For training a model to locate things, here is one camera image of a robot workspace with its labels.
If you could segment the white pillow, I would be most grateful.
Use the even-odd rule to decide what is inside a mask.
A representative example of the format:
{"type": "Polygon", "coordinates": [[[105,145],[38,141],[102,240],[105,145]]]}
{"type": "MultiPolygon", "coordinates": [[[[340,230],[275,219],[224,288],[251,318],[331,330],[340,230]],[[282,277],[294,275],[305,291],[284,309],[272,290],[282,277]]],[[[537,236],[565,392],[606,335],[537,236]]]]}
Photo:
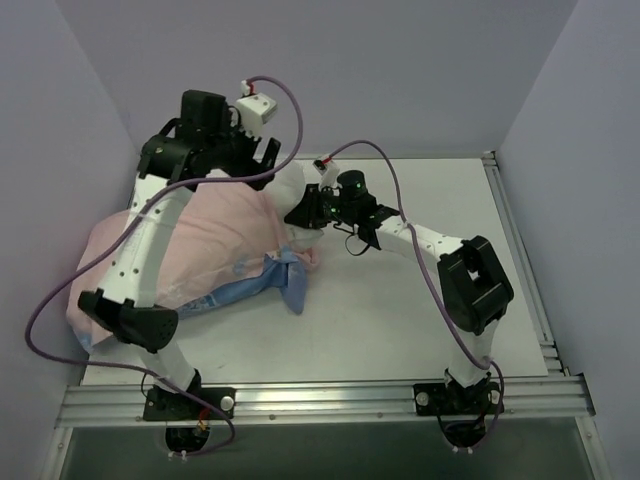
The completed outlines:
{"type": "Polygon", "coordinates": [[[284,221],[286,215],[302,201],[305,189],[303,168],[298,162],[292,160],[263,190],[283,226],[290,248],[296,252],[313,248],[323,236],[323,232],[319,229],[294,226],[284,221]]]}

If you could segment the blue pink printed pillowcase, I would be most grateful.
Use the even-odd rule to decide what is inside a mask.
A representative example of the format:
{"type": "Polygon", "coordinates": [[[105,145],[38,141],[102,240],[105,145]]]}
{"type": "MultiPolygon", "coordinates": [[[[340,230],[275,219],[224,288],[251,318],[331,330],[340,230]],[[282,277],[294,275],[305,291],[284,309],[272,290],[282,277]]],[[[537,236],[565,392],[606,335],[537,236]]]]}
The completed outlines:
{"type": "Polygon", "coordinates": [[[285,224],[299,196],[291,187],[199,187],[162,261],[157,304],[187,318],[276,288],[291,312],[302,313],[322,234],[285,224]]]}

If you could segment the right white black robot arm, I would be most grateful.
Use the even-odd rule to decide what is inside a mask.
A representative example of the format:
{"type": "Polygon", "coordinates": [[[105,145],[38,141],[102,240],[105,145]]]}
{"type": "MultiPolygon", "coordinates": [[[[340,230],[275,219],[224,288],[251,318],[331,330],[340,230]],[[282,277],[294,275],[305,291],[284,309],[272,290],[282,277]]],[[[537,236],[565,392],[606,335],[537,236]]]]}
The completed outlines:
{"type": "Polygon", "coordinates": [[[513,287],[489,240],[448,236],[410,223],[398,208],[383,205],[365,181],[335,187],[309,184],[287,224],[319,230],[343,224],[366,244],[416,261],[457,349],[445,371],[444,400],[455,412],[480,400],[477,384],[491,368],[497,323],[514,298],[513,287]]]}

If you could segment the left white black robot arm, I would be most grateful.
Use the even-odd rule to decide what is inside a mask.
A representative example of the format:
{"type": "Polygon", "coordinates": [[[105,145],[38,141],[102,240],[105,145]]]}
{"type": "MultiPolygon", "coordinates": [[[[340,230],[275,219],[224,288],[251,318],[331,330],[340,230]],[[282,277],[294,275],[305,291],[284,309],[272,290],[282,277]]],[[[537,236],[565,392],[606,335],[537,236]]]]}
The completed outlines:
{"type": "Polygon", "coordinates": [[[139,348],[157,385],[168,391],[166,408],[179,419],[200,411],[202,395],[191,387],[195,368],[173,339],[178,314],[156,302],[161,265],[199,180],[220,170],[255,191],[272,180],[280,142],[269,140],[260,161],[254,154],[276,110],[276,102],[249,82],[233,105],[222,95],[185,91],[179,117],[142,147],[125,240],[98,286],[79,296],[84,313],[118,341],[139,348]]]}

